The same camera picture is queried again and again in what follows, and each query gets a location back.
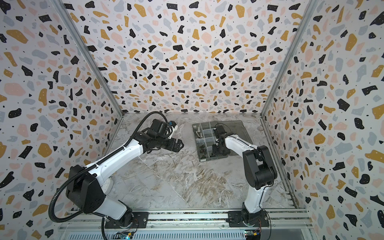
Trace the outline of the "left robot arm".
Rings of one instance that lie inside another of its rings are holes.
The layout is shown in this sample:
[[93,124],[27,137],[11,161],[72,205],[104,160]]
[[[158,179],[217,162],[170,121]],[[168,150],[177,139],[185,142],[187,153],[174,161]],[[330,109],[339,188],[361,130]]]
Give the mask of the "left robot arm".
[[77,165],[71,168],[70,177],[81,171],[85,173],[69,183],[66,197],[85,214],[100,215],[117,221],[122,228],[127,227],[134,215],[126,204],[110,197],[116,182],[113,174],[143,154],[160,149],[178,153],[184,144],[173,138],[177,129],[174,121],[166,123],[155,119],[150,127],[135,131],[124,145],[111,154],[85,167]]

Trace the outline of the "clear plastic organizer box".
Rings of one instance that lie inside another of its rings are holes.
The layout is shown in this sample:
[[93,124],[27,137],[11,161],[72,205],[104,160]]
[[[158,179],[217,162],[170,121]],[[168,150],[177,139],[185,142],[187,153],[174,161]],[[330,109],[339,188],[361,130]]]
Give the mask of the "clear plastic organizer box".
[[233,151],[224,155],[217,155],[214,147],[219,147],[219,143],[224,141],[219,140],[219,133],[216,129],[222,130],[222,134],[233,133],[238,135],[244,141],[252,144],[252,140],[242,121],[212,121],[206,123],[197,123],[192,125],[193,133],[196,140],[198,158],[200,162],[224,159],[229,156],[236,156]]

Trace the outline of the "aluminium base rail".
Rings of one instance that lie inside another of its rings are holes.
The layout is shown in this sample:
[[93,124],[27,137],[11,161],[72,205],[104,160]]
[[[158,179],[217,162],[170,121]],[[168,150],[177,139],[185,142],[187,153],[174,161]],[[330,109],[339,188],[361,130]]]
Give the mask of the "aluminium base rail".
[[137,210],[130,227],[95,215],[63,223],[57,240],[315,240],[303,209],[266,209],[253,226],[244,224],[237,209]]

